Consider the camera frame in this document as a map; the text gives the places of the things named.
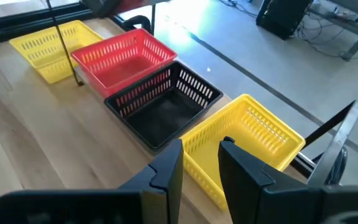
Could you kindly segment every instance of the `perforated basket wall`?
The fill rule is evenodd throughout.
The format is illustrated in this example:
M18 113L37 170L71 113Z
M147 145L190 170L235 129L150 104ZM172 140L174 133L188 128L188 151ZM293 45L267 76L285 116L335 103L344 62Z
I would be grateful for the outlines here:
M305 140L249 95L241 95L184 134L184 166L222 210L227 209L219 176L219 142L225 136L279 171L285 170Z
M81 21L67 22L59 28L69 52L103 39ZM12 39L9 43L48 83L72 75L56 27ZM73 66L77 66L74 60L72 62Z
M143 29L111 37L72 55L105 97L150 75L177 56Z
M110 96L105 104L149 148L158 151L179 137L222 95L196 73L173 62ZM133 122L135 117L144 125Z

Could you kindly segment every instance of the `gray floor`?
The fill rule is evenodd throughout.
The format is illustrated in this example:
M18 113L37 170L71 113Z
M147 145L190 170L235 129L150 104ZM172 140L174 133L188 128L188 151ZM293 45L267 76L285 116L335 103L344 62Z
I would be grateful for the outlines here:
M254 12L257 12L260 4L256 1L253 5L246 1L239 2ZM122 16L150 16L150 13L151 7L145 7ZM317 23L310 19L306 25L317 27ZM282 41L257 27L253 18L217 0L175 0L157 6L155 35L159 40L225 94L232 98L242 93L252 95L304 137L317 125L198 44L187 31L322 121L329 119L352 100L358 100L358 60L345 62L321 55L299 39ZM335 26L324 28L320 37L314 41L325 42L339 31ZM311 30L308 35L312 37L316 32L318 30ZM344 31L337 39L319 49L335 54L347 50L355 39L352 34ZM305 154L314 156L325 150L330 139L331 136L327 134L305 149ZM358 121L350 139L358 144ZM348 165L341 183L358 185L358 153L348 149Z

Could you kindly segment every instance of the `basket slot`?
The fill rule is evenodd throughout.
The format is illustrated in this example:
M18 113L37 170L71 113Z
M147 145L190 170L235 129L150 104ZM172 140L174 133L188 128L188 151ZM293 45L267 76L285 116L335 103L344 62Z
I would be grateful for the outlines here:
M122 39L119 42L105 43L102 47L80 55L90 72L100 73L117 63L128 61L137 55L137 38Z
M203 108L206 108L213 99L215 99L215 96L219 95L219 92L214 92L214 90L208 86L209 84L197 76L192 75L188 70L180 70L177 88Z
M262 114L258 113L253 107L246 109L241 121L253 138L272 154L278 152L290 140L287 134Z
M172 86L171 70L149 77L140 85L129 88L124 94L117 96L115 105L119 114L125 118L136 111L137 108L150 102L157 96L164 94Z
M150 60L150 62L156 64L158 62L161 62L163 60L168 59L171 57L166 50L161 48L159 45L155 44L154 41L145 38L143 40L143 44L145 48L142 50L142 54L146 56L147 59Z
M62 36L69 52L81 47L75 28L63 29ZM27 58L36 67L56 62L60 58L65 57L58 34L50 34L38 39L28 40L21 43L20 46L24 52L27 52Z

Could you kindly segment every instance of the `cable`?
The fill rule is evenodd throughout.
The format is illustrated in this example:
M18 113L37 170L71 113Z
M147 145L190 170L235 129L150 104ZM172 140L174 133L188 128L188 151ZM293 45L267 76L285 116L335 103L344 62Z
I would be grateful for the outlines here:
M329 26L329 25L322 26L322 24L321 24L321 22L320 22L321 19L315 19L315 18L312 18L312 17L310 17L310 18L313 19L313 20L318 21L319 27L313 28L313 29L307 29L307 28L305 28L305 22L304 22L304 21L301 21L301 24L300 24L299 28L296 30L296 34L297 34L298 38L301 39L301 40L304 40L305 42L307 42L307 43L309 44L309 46L310 46L314 51L316 51L316 52L318 52L318 53L321 53L321 54L323 54L323 55L325 55L325 56L328 56L328 57L334 57L334 58L341 57L341 58L344 58L344 54L345 54L346 52L343 52L343 51L342 51L342 52L339 52L337 55L333 55L333 54L328 54L328 53L326 53L326 52L323 52L323 51L321 51L320 49L317 49L317 48L316 48L316 45L320 45L320 46L321 46L321 45L327 44L328 42L330 42L330 41L334 40L335 38L337 38L339 35L342 34L342 32L344 31L344 29L340 30L336 35L334 35L332 38L330 38L330 39L328 39L328 40L325 40L325 41L320 42L320 43L312 42L312 40L315 40L317 37L319 37L319 36L321 35L321 33L322 33L322 31L323 31L323 28L324 28L324 27L327 27L327 26ZM313 37L312 39L309 39L309 38L306 36L306 34L305 34L305 30L316 30L316 29L319 29L318 34L317 34L315 37ZM357 60L357 59L358 59L358 57L349 58L349 60Z
M322 18L318 18L318 17L313 18L313 17L311 16L310 12L307 12L306 15L308 15L308 17L309 17L310 19L312 19L312 20L316 20L316 21L322 20Z
M59 24L57 23L56 21L56 18L55 18L55 15L52 11L52 6L50 5L50 0L47 0L47 4L48 4L48 8L49 8L49 12L50 12L50 15L52 17L52 21L53 21L53 24L55 25L56 27L56 30L57 30L57 33L59 35L59 38L60 38L60 42L62 43L62 46L63 46L63 49L65 51L65 54L66 54L66 58L68 60L68 64L71 68L71 71L73 72L73 76L74 76L74 79L75 79L75 82L77 83L78 86L82 86L84 85L84 83L82 81L80 81L76 75L76 72L74 70L74 66L73 66L73 63L71 62L70 60L70 55L68 54L68 50L67 50L67 47L66 47L66 44L65 44L65 41L63 39L63 36L62 36L62 33L60 32L60 28L59 28Z
M256 18L258 15L248 11L242 4L239 4L236 0L218 0L226 6L233 7L240 12L247 14L250 17Z

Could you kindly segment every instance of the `wooden tabletop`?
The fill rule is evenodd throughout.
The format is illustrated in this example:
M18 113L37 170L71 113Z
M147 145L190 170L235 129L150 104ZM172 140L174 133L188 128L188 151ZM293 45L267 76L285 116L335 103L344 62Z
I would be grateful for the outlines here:
M104 38L122 32L107 20L87 24ZM223 96L201 122L230 98ZM103 105L73 78L48 85L7 43L0 43L0 195L17 189L114 189L151 156ZM302 179L289 167L287 174ZM180 223L231 223L184 173Z

